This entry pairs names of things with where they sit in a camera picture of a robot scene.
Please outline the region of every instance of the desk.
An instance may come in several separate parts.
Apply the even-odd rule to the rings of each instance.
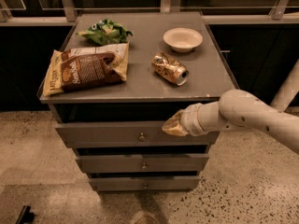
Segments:
[[[129,37],[127,81],[88,91],[40,97],[58,121],[57,131],[77,154],[77,163],[97,191],[194,189],[219,133],[176,137],[161,130],[179,109],[217,101],[236,84],[197,12],[83,14],[66,49],[91,47],[77,36],[102,19],[121,23]],[[163,34],[186,27],[203,36],[189,53],[173,52]],[[187,82],[178,87],[157,75],[150,62],[164,51],[185,64]]]

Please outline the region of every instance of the green chip bag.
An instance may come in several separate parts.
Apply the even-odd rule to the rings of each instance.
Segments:
[[[127,43],[127,36],[133,35],[130,31],[125,29],[121,24],[105,19],[92,25],[85,31],[77,32],[100,46],[108,44]]]

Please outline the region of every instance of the brown chip bag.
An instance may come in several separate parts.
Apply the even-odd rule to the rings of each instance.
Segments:
[[[128,44],[55,50],[48,68],[43,95],[86,90],[126,80]]]

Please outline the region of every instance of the drawer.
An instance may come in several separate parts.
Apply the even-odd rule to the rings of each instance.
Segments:
[[[83,156],[77,163],[83,173],[199,172],[207,160],[208,154],[104,155]]]
[[[163,121],[62,123],[56,130],[67,147],[135,147],[213,144],[218,132],[202,136],[173,136],[161,129]]]
[[[95,191],[190,190],[195,189],[198,182],[199,176],[110,177],[90,180]]]

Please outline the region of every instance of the drawer knob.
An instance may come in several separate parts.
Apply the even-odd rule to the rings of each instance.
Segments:
[[[145,140],[146,140],[146,137],[145,137],[145,135],[144,135],[143,133],[140,133],[138,139],[139,139],[140,141],[145,141]]]
[[[148,165],[147,165],[146,163],[143,162],[141,168],[142,168],[142,169],[147,169],[147,168],[148,168]]]

